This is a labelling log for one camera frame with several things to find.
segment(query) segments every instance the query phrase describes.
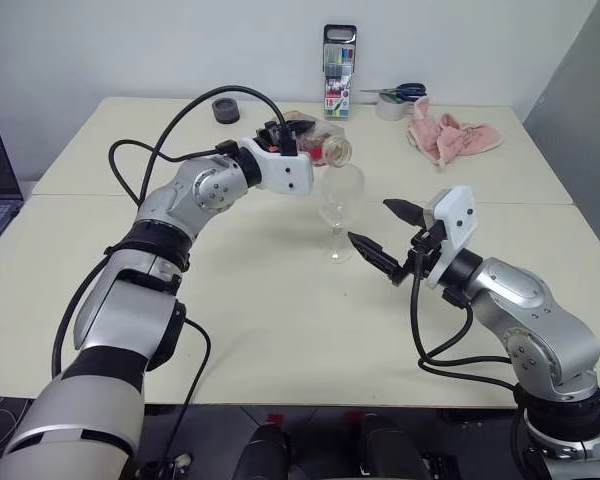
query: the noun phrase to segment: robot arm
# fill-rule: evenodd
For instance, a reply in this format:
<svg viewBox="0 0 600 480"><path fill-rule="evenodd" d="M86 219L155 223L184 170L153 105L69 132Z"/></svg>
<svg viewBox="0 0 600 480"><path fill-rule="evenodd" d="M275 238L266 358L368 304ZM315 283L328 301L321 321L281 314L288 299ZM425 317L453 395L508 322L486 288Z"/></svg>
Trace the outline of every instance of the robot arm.
<svg viewBox="0 0 600 480"><path fill-rule="evenodd" d="M600 478L600 348L591 330L561 308L535 274L464 248L477 226L469 187L444 190L424 208L404 200L385 204L421 229L405 264L367 237L351 233L353 245L395 285L422 255L427 284L441 285L455 306L470 304L502 343L534 443L525 451L527 468L537 478Z"/></svg>
<svg viewBox="0 0 600 480"><path fill-rule="evenodd" d="M186 308L176 299L206 223L251 186L308 194L305 153L225 142L225 155L185 162L141 205L76 318L76 360L44 389L0 459L0 480L118 479L138 450L145 371L175 349Z"/></svg>

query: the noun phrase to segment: scissors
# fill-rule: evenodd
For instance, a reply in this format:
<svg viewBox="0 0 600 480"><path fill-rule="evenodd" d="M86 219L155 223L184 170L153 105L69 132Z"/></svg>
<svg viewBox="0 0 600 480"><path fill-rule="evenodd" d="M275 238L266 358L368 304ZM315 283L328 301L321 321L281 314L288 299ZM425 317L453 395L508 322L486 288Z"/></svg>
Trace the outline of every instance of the scissors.
<svg viewBox="0 0 600 480"><path fill-rule="evenodd" d="M395 88L380 88L376 90L360 90L366 93L383 93L399 98L404 102L415 102L427 94L427 89L422 83L403 83Z"/></svg>

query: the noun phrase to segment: wine glass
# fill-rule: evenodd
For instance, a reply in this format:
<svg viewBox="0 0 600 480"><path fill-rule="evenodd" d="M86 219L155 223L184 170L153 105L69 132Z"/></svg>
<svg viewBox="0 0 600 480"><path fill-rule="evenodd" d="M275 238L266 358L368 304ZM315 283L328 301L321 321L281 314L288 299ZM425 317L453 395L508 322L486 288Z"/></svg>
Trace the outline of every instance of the wine glass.
<svg viewBox="0 0 600 480"><path fill-rule="evenodd" d="M346 228L358 218L364 194L364 174L350 163L328 166L318 180L317 194L320 215L332 228L326 253L333 263L345 262L353 250Z"/></svg>

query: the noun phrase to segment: white wall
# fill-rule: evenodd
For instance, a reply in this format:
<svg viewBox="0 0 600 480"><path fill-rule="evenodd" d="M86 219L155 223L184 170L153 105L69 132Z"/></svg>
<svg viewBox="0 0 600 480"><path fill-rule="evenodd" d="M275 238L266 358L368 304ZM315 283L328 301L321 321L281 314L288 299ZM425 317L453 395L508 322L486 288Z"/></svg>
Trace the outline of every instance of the white wall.
<svg viewBox="0 0 600 480"><path fill-rule="evenodd" d="M594 4L0 0L0 128L18 176L31 179L105 96L242 83L320 100L327 22L358 26L354 88L419 80L436 103L512 105L524 119Z"/></svg>

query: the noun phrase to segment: pink cloth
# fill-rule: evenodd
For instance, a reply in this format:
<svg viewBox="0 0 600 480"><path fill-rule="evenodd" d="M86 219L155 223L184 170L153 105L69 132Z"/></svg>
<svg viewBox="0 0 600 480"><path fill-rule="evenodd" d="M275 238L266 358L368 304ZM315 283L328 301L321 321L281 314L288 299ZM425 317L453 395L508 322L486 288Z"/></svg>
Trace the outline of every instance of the pink cloth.
<svg viewBox="0 0 600 480"><path fill-rule="evenodd" d="M436 123L429 115L428 97L419 98L413 107L413 119L407 128L409 142L441 167L457 156L475 155L502 144L500 133L484 123L460 123L449 113Z"/></svg>

